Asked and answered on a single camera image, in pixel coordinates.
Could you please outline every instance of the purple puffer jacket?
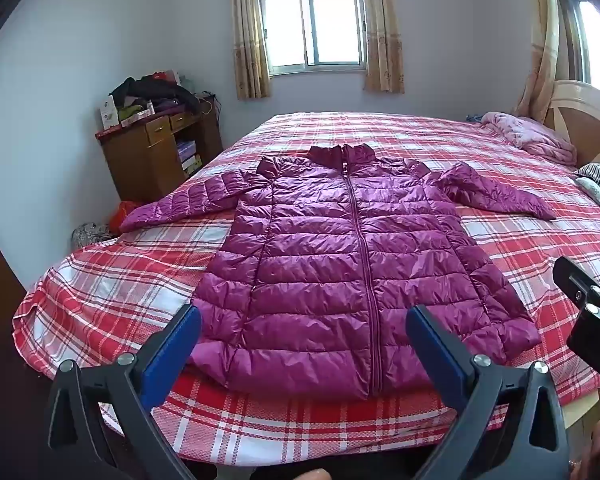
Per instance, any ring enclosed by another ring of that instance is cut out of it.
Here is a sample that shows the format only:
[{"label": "purple puffer jacket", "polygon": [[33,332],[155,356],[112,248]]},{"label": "purple puffer jacket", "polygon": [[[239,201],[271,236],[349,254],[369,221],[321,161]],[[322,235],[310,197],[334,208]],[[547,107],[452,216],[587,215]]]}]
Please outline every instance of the purple puffer jacket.
[{"label": "purple puffer jacket", "polygon": [[405,334],[416,304],[497,363],[540,341],[453,202],[555,219],[467,164],[440,174],[345,145],[213,176],[136,209],[122,230],[237,208],[194,293],[193,362],[240,392],[365,399],[429,384]]}]

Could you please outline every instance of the wall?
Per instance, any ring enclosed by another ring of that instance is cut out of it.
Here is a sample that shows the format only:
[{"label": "wall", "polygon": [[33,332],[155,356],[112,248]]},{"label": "wall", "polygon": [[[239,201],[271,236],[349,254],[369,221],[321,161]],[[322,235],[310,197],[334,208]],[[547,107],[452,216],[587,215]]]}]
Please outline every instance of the wall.
[{"label": "wall", "polygon": [[231,0],[173,0],[176,68],[223,104],[233,144],[271,116],[295,111],[378,111],[462,120],[511,110],[530,70],[531,0],[394,0],[402,33],[405,95],[363,92],[360,73],[272,78],[272,97],[239,102]]},{"label": "wall", "polygon": [[129,75],[171,65],[166,3],[22,0],[0,32],[0,250],[25,286],[118,204],[97,108]]}]

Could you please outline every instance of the blue gripper pad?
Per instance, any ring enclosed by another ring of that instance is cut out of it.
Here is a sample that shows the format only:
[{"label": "blue gripper pad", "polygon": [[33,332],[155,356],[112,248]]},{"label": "blue gripper pad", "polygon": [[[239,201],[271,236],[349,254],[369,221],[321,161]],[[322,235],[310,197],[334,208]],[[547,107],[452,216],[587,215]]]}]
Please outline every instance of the blue gripper pad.
[{"label": "blue gripper pad", "polygon": [[198,342],[201,325],[200,311],[184,304],[168,325],[161,332],[153,334],[138,352],[138,364],[147,361],[138,370],[139,398],[147,411],[160,406],[167,399]]},{"label": "blue gripper pad", "polygon": [[407,336],[445,406],[461,413],[473,387],[471,354],[423,305],[407,311]]}]

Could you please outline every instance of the patterned curtain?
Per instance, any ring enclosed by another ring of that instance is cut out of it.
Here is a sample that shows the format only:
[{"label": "patterned curtain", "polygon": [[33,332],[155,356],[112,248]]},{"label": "patterned curtain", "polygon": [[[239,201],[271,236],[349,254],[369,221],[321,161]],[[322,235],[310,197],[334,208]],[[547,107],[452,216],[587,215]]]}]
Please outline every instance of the patterned curtain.
[{"label": "patterned curtain", "polygon": [[269,69],[259,0],[233,0],[235,88],[238,99],[269,96]]},{"label": "patterned curtain", "polygon": [[393,0],[365,0],[366,78],[365,90],[404,94],[402,40]]},{"label": "patterned curtain", "polygon": [[532,69],[514,114],[544,123],[554,93],[560,19],[558,0],[533,0]]}]

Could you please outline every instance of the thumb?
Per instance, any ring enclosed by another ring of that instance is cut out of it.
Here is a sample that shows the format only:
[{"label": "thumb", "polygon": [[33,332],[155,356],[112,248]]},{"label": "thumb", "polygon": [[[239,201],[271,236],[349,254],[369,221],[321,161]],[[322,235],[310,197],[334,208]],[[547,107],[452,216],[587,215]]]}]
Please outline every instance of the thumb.
[{"label": "thumb", "polygon": [[300,475],[296,480],[331,480],[331,475],[324,469],[316,469]]}]

